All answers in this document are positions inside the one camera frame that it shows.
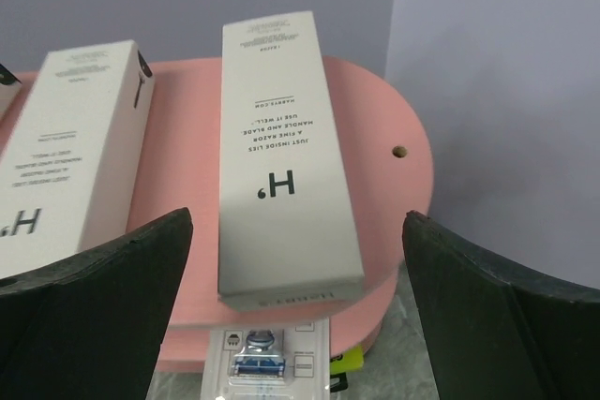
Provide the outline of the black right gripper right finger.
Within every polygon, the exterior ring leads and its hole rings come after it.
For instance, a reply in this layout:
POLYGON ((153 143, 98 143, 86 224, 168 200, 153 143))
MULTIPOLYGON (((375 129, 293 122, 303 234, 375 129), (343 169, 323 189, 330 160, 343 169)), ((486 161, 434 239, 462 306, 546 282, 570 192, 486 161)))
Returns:
POLYGON ((598 398, 598 289, 495 254, 416 211, 402 243, 441 399, 598 398))

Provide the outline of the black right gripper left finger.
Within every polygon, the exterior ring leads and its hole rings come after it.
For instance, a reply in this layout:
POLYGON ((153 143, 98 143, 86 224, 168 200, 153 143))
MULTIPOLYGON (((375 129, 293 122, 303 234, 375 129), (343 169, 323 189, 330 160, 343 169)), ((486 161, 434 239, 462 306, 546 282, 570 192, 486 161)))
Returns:
POLYGON ((1 281, 4 399, 144 399, 188 261, 188 208, 1 281))

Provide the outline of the black green razor box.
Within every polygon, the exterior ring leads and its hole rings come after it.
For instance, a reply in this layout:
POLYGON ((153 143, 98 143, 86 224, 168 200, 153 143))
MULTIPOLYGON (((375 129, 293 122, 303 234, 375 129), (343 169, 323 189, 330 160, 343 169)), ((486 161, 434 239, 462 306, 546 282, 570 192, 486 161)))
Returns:
POLYGON ((330 393, 338 393, 348 389, 348 374, 361 370, 364 366, 364 351, 355 346, 346 352, 330 359, 330 393))

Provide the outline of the white razor box bottom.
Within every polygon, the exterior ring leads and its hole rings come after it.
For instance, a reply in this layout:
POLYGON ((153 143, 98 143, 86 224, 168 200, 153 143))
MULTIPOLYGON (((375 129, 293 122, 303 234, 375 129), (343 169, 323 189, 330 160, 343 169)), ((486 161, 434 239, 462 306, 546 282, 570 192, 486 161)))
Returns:
POLYGON ((126 231, 155 77, 133 40, 49 52, 1 154, 1 275, 126 231))

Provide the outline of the white razor box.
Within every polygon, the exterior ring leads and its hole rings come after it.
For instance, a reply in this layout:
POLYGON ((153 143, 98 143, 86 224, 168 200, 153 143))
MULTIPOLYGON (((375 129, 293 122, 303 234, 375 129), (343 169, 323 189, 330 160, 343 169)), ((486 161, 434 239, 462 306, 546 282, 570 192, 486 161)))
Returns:
POLYGON ((155 77, 133 40, 49 52, 1 154, 1 275, 126 231, 155 77))
POLYGON ((312 12, 226 24, 219 299, 240 311, 353 301, 364 280, 312 12))

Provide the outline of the blue razor blister pack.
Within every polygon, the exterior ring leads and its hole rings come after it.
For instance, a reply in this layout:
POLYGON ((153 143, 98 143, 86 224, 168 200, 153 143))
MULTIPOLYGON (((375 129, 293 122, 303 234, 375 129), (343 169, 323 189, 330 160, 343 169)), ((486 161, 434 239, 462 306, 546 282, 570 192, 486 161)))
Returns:
POLYGON ((328 319, 210 333, 202 400, 327 400, 328 319))

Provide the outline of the pink three-tier shelf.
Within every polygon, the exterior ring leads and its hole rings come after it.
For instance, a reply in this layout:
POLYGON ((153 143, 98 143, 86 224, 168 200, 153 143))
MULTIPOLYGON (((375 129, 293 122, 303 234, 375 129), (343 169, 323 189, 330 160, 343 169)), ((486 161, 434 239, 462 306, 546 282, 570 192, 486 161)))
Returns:
POLYGON ((189 209, 194 235, 158 368, 201 371, 209 333, 266 321, 329 318, 333 353, 369 346, 392 303, 402 262, 402 223, 428 209, 433 162, 411 105, 387 82, 351 62, 323 61, 365 265, 365 294, 353 303, 306 304, 238 313, 218 300, 218 143, 221 62, 154 63, 148 116, 128 227, 189 209))

